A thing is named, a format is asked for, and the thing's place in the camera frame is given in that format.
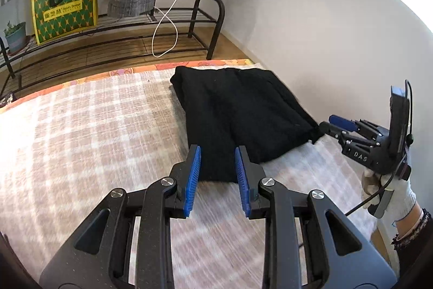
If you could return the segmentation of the right gloved hand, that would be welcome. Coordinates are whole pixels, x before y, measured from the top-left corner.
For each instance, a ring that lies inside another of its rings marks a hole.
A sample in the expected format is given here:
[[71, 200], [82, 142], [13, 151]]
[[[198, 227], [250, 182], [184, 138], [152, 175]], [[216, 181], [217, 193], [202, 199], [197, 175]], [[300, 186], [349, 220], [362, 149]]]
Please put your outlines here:
[[[381, 186], [388, 182], [391, 176], [391, 173], [380, 175], [365, 169], [361, 180], [363, 200], [377, 192]], [[410, 180], [394, 177], [386, 191], [390, 191], [392, 196], [385, 208], [385, 214], [393, 222], [401, 221], [410, 213], [417, 202], [416, 194], [411, 189]]]

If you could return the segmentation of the right forearm dark sleeve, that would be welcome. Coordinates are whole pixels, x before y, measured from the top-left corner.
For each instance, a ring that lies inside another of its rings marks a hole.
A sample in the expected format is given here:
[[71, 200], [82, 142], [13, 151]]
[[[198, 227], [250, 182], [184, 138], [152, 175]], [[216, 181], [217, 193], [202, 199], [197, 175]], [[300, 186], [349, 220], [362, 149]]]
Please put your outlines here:
[[392, 245], [399, 257], [399, 274], [416, 280], [432, 276], [432, 215], [422, 209], [422, 217], [408, 235], [394, 237]]

